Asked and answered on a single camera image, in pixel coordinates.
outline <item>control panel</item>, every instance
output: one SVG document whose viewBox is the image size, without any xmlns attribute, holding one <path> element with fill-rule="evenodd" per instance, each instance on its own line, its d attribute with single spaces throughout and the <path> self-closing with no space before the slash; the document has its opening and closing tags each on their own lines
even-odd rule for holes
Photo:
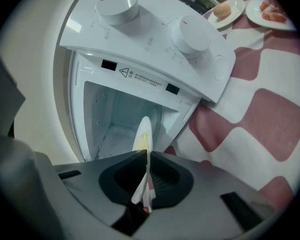
<svg viewBox="0 0 300 240">
<path fill-rule="evenodd" d="M 215 103 L 236 59 L 222 35 L 178 0 L 79 0 L 60 45 L 140 64 Z M 167 91 L 178 93 L 173 86 Z"/>
</svg>

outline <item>table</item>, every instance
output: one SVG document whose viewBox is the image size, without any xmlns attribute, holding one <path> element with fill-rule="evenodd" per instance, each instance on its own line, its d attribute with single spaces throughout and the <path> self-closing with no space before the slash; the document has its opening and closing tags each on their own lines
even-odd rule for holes
<svg viewBox="0 0 300 240">
<path fill-rule="evenodd" d="M 300 186 L 300 39 L 245 12 L 220 33 L 236 55 L 229 82 L 217 104 L 198 105 L 166 152 L 220 167 L 282 210 Z"/>
</svg>

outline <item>warning triangle symbol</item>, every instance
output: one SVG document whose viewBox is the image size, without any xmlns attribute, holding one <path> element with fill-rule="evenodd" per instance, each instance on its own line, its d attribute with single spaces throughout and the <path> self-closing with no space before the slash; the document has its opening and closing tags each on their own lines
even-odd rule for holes
<svg viewBox="0 0 300 240">
<path fill-rule="evenodd" d="M 126 78 L 129 72 L 129 68 L 120 69 L 119 71 Z"/>
</svg>

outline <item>white knob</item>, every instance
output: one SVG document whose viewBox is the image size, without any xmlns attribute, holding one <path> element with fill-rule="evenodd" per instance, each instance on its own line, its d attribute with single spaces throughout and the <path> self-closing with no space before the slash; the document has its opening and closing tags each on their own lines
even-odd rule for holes
<svg viewBox="0 0 300 240">
<path fill-rule="evenodd" d="M 138 0 L 99 0 L 96 9 L 109 25 L 122 25 L 136 17 L 139 12 Z"/>
<path fill-rule="evenodd" d="M 173 44 L 184 54 L 203 52 L 210 46 L 210 38 L 205 34 L 200 16 L 184 16 L 172 27 Z"/>
</svg>

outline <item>black slot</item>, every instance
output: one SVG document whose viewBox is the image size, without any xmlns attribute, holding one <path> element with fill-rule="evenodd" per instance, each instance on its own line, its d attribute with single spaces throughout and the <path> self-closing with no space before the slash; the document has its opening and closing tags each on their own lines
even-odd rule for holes
<svg viewBox="0 0 300 240">
<path fill-rule="evenodd" d="M 220 197 L 244 231 L 262 222 L 262 219 L 235 192 L 223 194 Z"/>
<path fill-rule="evenodd" d="M 117 63 L 104 59 L 101 64 L 101 68 L 116 71 Z"/>
<path fill-rule="evenodd" d="M 72 177 L 80 175 L 80 174 L 81 174 L 81 172 L 78 170 L 71 170 L 71 171 L 59 173 L 58 175 L 61 180 L 65 180 L 65 179 L 72 178 Z"/>
<path fill-rule="evenodd" d="M 180 88 L 178 88 L 178 87 L 176 87 L 176 86 L 174 86 L 174 85 L 168 83 L 168 85 L 167 85 L 167 87 L 165 88 L 165 90 L 168 91 L 168 92 L 170 92 L 170 93 L 172 93 L 172 94 L 177 95 L 178 92 L 179 92 L 179 90 L 180 90 Z"/>
</svg>

